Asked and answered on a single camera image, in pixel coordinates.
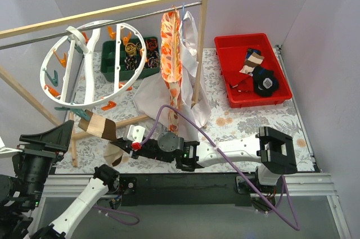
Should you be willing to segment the black sock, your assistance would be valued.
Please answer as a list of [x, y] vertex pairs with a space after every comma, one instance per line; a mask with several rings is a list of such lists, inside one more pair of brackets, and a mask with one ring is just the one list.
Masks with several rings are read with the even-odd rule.
[[251, 56], [262, 60], [264, 59], [260, 50], [248, 48], [246, 53], [246, 59], [248, 60]]
[[256, 66], [252, 72], [254, 92], [262, 97], [271, 97], [280, 87], [274, 71]]

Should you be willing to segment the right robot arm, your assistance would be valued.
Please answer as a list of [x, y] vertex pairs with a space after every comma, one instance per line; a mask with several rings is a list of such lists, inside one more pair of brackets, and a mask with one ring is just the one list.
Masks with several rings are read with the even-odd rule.
[[193, 172], [221, 163], [254, 162], [255, 188], [270, 191], [280, 176], [298, 171], [293, 139], [277, 129], [259, 127], [257, 134], [213, 146], [209, 141], [185, 141], [171, 132], [162, 133], [158, 139], [149, 139], [140, 149], [127, 138], [112, 142], [131, 158], [145, 157], [165, 163], [175, 163], [184, 172]]

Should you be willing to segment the red sock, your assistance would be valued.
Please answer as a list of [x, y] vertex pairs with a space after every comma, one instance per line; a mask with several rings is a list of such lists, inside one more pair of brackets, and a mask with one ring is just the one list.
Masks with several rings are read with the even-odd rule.
[[253, 92], [253, 77], [239, 71], [225, 71], [223, 73], [229, 87], [239, 92]]

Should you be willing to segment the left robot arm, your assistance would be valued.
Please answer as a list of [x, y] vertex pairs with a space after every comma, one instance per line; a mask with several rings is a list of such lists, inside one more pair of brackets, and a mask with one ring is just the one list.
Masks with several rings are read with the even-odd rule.
[[10, 158], [15, 176], [1, 175], [1, 238], [71, 238], [76, 227], [105, 194], [120, 186], [119, 173], [106, 164], [94, 169], [84, 190], [55, 220], [29, 233], [51, 168], [67, 153], [74, 121], [68, 120], [39, 134], [22, 134], [17, 148], [1, 143], [1, 158]]

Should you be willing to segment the beige brown striped sock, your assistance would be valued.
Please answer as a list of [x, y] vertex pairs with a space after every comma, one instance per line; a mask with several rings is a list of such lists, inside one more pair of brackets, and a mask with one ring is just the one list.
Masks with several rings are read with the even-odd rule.
[[78, 127], [86, 133], [107, 140], [107, 146], [103, 153], [103, 158], [111, 167], [118, 166], [124, 156], [124, 151], [113, 142], [117, 141], [116, 124], [110, 119], [94, 114], [90, 110], [85, 110], [87, 119], [81, 118]]

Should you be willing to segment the teal clothes clip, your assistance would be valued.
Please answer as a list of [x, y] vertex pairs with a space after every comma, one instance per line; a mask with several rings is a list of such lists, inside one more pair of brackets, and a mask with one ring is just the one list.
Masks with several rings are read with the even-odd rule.
[[71, 111], [75, 115], [78, 115], [80, 118], [85, 119], [86, 121], [90, 121], [91, 117], [87, 114], [87, 112], [83, 109], [71, 109], [68, 107], [55, 107], [57, 111]]

